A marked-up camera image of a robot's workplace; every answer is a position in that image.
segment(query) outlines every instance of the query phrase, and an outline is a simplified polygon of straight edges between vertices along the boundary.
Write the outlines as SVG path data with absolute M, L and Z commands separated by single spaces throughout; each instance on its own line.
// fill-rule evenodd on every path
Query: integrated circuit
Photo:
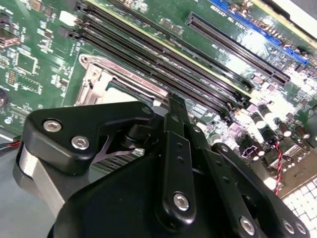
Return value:
M 30 0 L 30 6 L 35 11 L 42 11 L 43 3 L 38 0 Z
M 0 28 L 0 48 L 7 48 L 19 44 L 20 39 L 18 36 L 14 35 L 4 28 Z

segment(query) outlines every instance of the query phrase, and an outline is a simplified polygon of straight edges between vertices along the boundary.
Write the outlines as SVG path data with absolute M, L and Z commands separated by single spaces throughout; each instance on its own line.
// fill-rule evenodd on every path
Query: screw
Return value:
M 86 150 L 89 147 L 89 140 L 84 136 L 78 135 L 71 139 L 71 144 L 78 150 Z
M 305 230 L 305 228 L 303 227 L 302 224 L 300 224 L 299 222 L 295 222 L 295 225 L 296 225 L 297 229 L 298 229 L 301 233 L 303 233 L 304 235 L 306 235 L 306 230 Z
M 61 124 L 56 120 L 45 121 L 43 127 L 48 132 L 59 132 L 61 130 Z
M 173 120 L 176 121 L 176 122 L 179 122 L 177 116 L 172 116 Z
M 228 148 L 226 146 L 222 145 L 221 148 L 224 152 L 228 152 Z
M 179 210 L 183 212 L 189 209 L 189 202 L 187 198 L 181 193 L 174 194 L 174 204 Z
M 143 107 L 142 111 L 144 111 L 146 114 L 151 114 L 151 110 L 149 108 Z
M 197 127 L 197 126 L 194 126 L 194 131 L 197 132 L 197 133 L 201 132 L 199 127 Z
M 283 220 L 282 220 L 282 223 L 283 223 L 285 229 L 286 229 L 290 234 L 294 234 L 294 233 L 295 233 L 294 228 L 291 226 L 291 224 L 289 224 L 288 221 L 286 221 L 286 220 L 283 219 Z
M 244 216 L 240 218 L 240 224 L 242 228 L 251 236 L 254 236 L 256 233 L 256 230 L 254 229 L 254 226 L 252 223 Z

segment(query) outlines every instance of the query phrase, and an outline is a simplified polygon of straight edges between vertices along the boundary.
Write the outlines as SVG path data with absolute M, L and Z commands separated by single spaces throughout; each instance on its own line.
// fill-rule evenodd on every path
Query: black ram slot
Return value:
M 262 75 L 271 78 L 280 86 L 285 86 L 285 83 L 290 80 L 290 77 L 283 73 L 281 70 L 261 59 L 238 42 L 232 40 L 219 29 L 217 29 L 201 17 L 197 16 L 193 12 L 189 15 L 187 25 L 207 39 L 216 43 L 218 46 L 222 47 L 228 53 L 243 60 L 245 63 L 252 66 Z
M 126 33 L 129 36 L 137 39 L 139 42 L 141 42 L 145 46 L 149 47 L 150 49 L 157 50 L 161 54 L 163 54 L 163 55 L 165 55 L 167 57 L 170 57 L 178 65 L 180 65 L 180 66 L 182 66 L 184 68 L 190 69 L 195 74 L 197 74 L 199 77 L 207 78 L 208 81 L 211 84 L 217 85 L 223 91 L 225 91 L 227 94 L 229 94 L 232 97 L 234 97 L 235 99 L 237 99 L 237 101 L 245 104 L 246 102 L 248 102 L 250 100 L 249 97 L 247 97 L 245 95 L 241 95 L 241 93 L 239 91 L 237 91 L 235 88 L 233 88 L 230 85 L 224 83 L 223 81 L 219 80 L 218 78 L 216 78 L 216 77 L 214 77 L 212 75 L 209 75 L 205 71 L 201 70 L 198 66 L 196 66 L 193 63 L 185 60 L 184 58 L 180 57 L 178 54 L 167 50 L 166 48 L 164 48 L 162 45 L 160 45 L 156 41 L 145 37 L 143 34 L 138 32 L 137 30 L 127 26 L 125 23 L 123 23 L 123 22 L 117 20 L 116 18 L 108 15 L 106 12 L 102 11 L 98 7 L 95 7 L 95 6 L 92 5 L 92 6 L 90 6 L 89 9 L 86 9 L 84 12 L 86 14 L 89 14 L 89 15 L 94 16 L 96 18 L 99 18 L 101 20 L 104 20 L 106 23 L 108 23 L 108 24 L 110 24 L 110 25 L 112 25 L 112 26 L 114 26 L 114 27 L 116 27 L 116 28 L 118 28 L 120 30 L 125 30 L 124 33 Z
M 190 76 L 184 74 L 180 70 L 177 70 L 168 63 L 162 60 L 158 60 L 156 56 L 152 55 L 151 53 L 148 53 L 145 49 L 142 49 L 139 46 L 133 45 L 128 39 L 121 37 L 119 34 L 112 32 L 111 30 L 102 27 L 92 21 L 85 22 L 84 29 L 92 30 L 93 32 L 95 32 L 98 35 L 101 35 L 105 39 L 110 39 L 113 42 L 120 44 L 120 46 L 123 47 L 126 51 L 133 50 L 134 54 L 142 56 L 143 59 L 145 59 L 147 62 L 152 63 L 162 71 L 168 72 L 171 76 L 182 79 L 184 82 L 187 82 L 189 87 L 199 89 L 204 94 L 208 95 L 210 98 L 213 98 L 213 100 L 215 100 L 218 104 L 225 105 L 226 107 L 229 106 L 229 108 L 231 109 L 237 107 L 235 102 L 233 102 L 232 100 L 229 100 L 228 98 L 222 96 L 215 90 L 202 86 L 195 79 L 192 79 Z
M 241 83 L 243 83 L 248 88 L 248 90 L 253 89 L 253 86 L 250 83 L 248 83 L 244 78 L 242 78 L 240 75 L 238 75 L 237 73 L 233 72 L 232 70 L 226 68 L 225 66 L 221 65 L 220 63 L 215 61 L 213 58 L 204 54 L 203 52 L 201 52 L 200 50 L 191 46 L 187 42 L 179 39 L 178 36 L 166 31 L 161 26 L 151 22 L 149 19 L 147 19 L 144 16 L 129 9 L 125 5 L 118 2 L 117 0 L 107 0 L 107 1 L 110 2 L 111 4 L 115 5 L 116 7 L 121 8 L 123 11 L 129 13 L 130 15 L 132 15 L 133 17 L 135 17 L 139 21 L 144 22 L 144 23 L 152 26 L 157 31 L 160 31 L 161 33 L 163 33 L 166 36 L 166 38 L 168 40 L 170 40 L 171 42 L 176 42 L 177 45 L 179 45 L 184 51 L 192 54 L 194 57 L 196 57 L 199 60 L 201 60 L 202 62 L 208 64 L 210 66 L 210 68 L 215 70 L 218 74 L 225 76 L 225 77 L 229 77 L 229 75 L 230 75 L 230 76 L 232 76 L 233 79 L 238 80 Z M 76 8 L 79 11 L 95 10 L 95 8 L 98 9 L 96 6 L 94 6 L 93 4 L 86 2 L 86 1 L 79 1 Z
M 152 76 L 153 78 L 155 78 L 155 80 L 165 84 L 170 88 L 175 88 L 178 92 L 185 95 L 186 97 L 193 99 L 193 101 L 196 101 L 197 103 L 201 104 L 202 106 L 206 107 L 212 112 L 219 114 L 221 119 L 224 120 L 228 126 L 230 126 L 233 123 L 230 113 L 226 109 L 217 106 L 216 104 L 209 102 L 208 100 L 203 99 L 201 96 L 195 94 L 195 92 L 193 92 L 192 90 L 182 87 L 181 85 L 177 84 L 176 82 L 161 74 L 160 72 L 157 72 L 148 65 L 138 60 L 135 60 L 135 58 L 133 58 L 131 55 L 114 48 L 113 46 L 107 44 L 107 42 L 103 41 L 102 39 L 99 39 L 95 35 L 91 35 L 89 33 L 74 34 L 73 32 L 71 32 L 69 36 L 76 40 L 83 40 L 97 48 L 103 49 L 106 52 L 110 52 L 114 56 L 124 60 L 127 64 L 137 69 L 144 75 L 147 75 L 147 77 Z
M 110 39 L 112 41 L 116 41 L 118 42 L 122 42 L 122 39 L 117 38 L 117 37 L 111 37 L 112 32 L 108 32 L 108 34 L 106 35 L 101 35 L 103 38 L 105 39 Z M 125 45 L 120 45 L 122 48 L 124 48 L 126 51 L 129 51 L 129 47 L 125 46 Z M 177 73 L 177 71 L 175 71 L 175 69 L 165 63 L 159 63 L 158 61 L 153 60 L 152 57 L 148 57 L 145 55 L 145 53 L 139 48 L 137 50 L 137 55 L 138 55 L 138 60 L 140 60 L 140 58 L 142 58 L 143 62 L 147 62 L 147 63 L 151 63 L 152 65 L 155 65 L 155 67 L 165 73 L 167 73 L 168 75 L 170 75 L 171 77 L 175 78 L 175 79 L 180 79 L 181 84 L 185 85 L 187 88 L 191 88 L 194 91 L 198 91 L 202 94 L 205 94 L 206 96 L 208 96 L 209 100 L 212 99 L 212 101 L 214 103 L 217 103 L 220 106 L 226 106 L 229 108 L 232 108 L 232 102 L 227 100 L 227 99 L 222 99 L 219 96 L 217 96 L 216 92 L 213 92 L 214 94 L 211 94 L 210 92 L 208 92 L 207 90 L 205 90 L 204 88 L 200 87 L 200 84 L 195 83 L 194 80 L 192 80 L 191 78 L 189 78 L 187 75 L 182 74 L 180 72 Z

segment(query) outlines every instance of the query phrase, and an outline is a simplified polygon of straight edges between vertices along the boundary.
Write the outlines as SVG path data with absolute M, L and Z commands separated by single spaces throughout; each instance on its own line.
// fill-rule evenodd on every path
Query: microchip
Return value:
M 303 100 L 301 101 L 301 104 L 303 104 L 304 106 L 307 105 L 307 103 L 308 103 L 308 101 L 305 100 L 305 99 L 303 99 Z
M 59 83 L 60 83 L 63 87 L 67 87 L 67 86 L 68 86 L 68 81 L 65 81 L 64 79 L 62 79 Z
M 51 8 L 50 6 L 47 6 L 45 8 L 45 16 L 51 18 L 53 14 L 53 8 Z
M 270 85 L 267 89 L 268 91 L 273 92 L 275 90 L 275 87 L 273 85 Z
M 20 39 L 13 33 L 0 28 L 0 48 L 6 48 L 13 45 L 19 45 Z
M 42 11 L 42 3 L 38 0 L 30 0 L 30 6 L 35 11 Z
M 53 34 L 52 34 L 50 31 L 48 31 L 48 30 L 46 30 L 46 31 L 44 32 L 44 35 L 45 35 L 47 38 L 52 38 L 52 36 L 53 36 Z
M 263 83 L 263 80 L 260 79 L 260 78 L 257 77 L 257 76 L 254 76 L 254 77 L 252 78 L 252 80 L 253 80 L 254 83 L 257 83 L 257 84 L 262 84 L 262 83 Z
M 287 117 L 287 119 L 292 119 L 292 118 L 293 118 L 293 114 L 288 113 L 288 114 L 286 115 L 286 117 Z
M 295 71 L 299 73 L 299 72 L 302 72 L 305 68 L 306 68 L 306 66 L 301 64 L 300 66 L 298 66 L 298 67 L 295 69 Z

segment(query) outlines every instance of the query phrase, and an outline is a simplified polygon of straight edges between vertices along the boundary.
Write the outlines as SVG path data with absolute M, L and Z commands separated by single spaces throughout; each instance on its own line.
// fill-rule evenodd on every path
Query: green circuit board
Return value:
M 63 0 L 2 0 L 1 16 L 8 16 L 9 23 L 2 23 L 1 38 L 12 38 L 9 46 L 0 47 L 0 89 L 8 96 L 6 106 L 0 110 L 0 127 L 13 134 L 21 134 L 27 115 L 37 109 L 69 107 L 76 104 L 78 93 L 87 71 L 80 62 L 83 54 L 100 57 L 113 62 L 116 67 L 129 70 L 138 77 L 143 77 L 166 92 L 177 92 L 186 99 L 188 111 L 193 121 L 204 124 L 207 138 L 215 133 L 222 135 L 223 140 L 232 147 L 237 147 L 236 136 L 243 133 L 255 134 L 254 126 L 249 130 L 250 117 L 235 112 L 233 123 L 228 125 L 213 110 L 187 97 L 179 90 L 157 80 L 155 75 L 148 76 L 122 57 L 96 46 L 85 39 L 75 40 L 61 34 L 63 29 L 75 32 L 85 31 L 101 39 L 111 49 L 124 52 L 146 66 L 148 62 L 138 58 L 133 50 L 125 48 L 114 39 L 104 38 L 99 32 L 94 32 L 85 25 L 85 21 L 96 22 L 112 32 L 118 39 L 128 40 L 131 46 L 145 50 L 151 59 L 156 57 L 168 66 L 177 68 L 185 76 L 191 77 L 199 84 L 204 84 L 210 94 L 219 93 L 222 97 L 235 102 L 232 94 L 227 93 L 219 85 L 206 83 L 197 74 L 188 71 L 184 66 L 168 61 L 164 54 L 149 49 L 142 41 L 137 41 L 129 32 L 114 27 L 104 19 L 80 8 L 74 10 L 74 5 Z M 245 96 L 250 105 L 243 112 L 253 113 L 260 104 L 269 104 L 273 113 L 277 113 L 290 129 L 305 126 L 310 109 L 317 103 L 317 69 L 315 39 L 310 39 L 304 33 L 296 34 L 293 26 L 287 20 L 276 19 L 262 9 L 259 1 L 231 0 L 89 0 L 78 1 L 90 8 L 97 8 L 102 14 L 123 23 L 137 33 L 163 46 L 177 57 L 197 67 L 204 73 L 212 75 L 222 84 L 227 85 L 239 95 Z M 236 57 L 225 48 L 212 41 L 206 35 L 197 32 L 189 25 L 191 14 L 195 14 L 208 22 L 231 40 L 238 42 L 249 54 L 259 57 L 259 60 L 273 65 L 277 70 L 289 76 L 285 85 L 277 84 L 272 77 L 261 75 L 251 64 Z M 282 45 L 272 43 L 278 39 Z M 199 55 L 224 66 L 230 73 L 221 74 L 210 67 Z M 175 78 L 152 64 L 149 65 L 163 76 L 175 81 L 182 87 L 186 86 L 181 79 Z M 118 85 L 109 87 L 120 89 Z M 208 98 L 203 92 L 197 95 Z M 151 104 L 147 99 L 136 96 L 138 100 Z

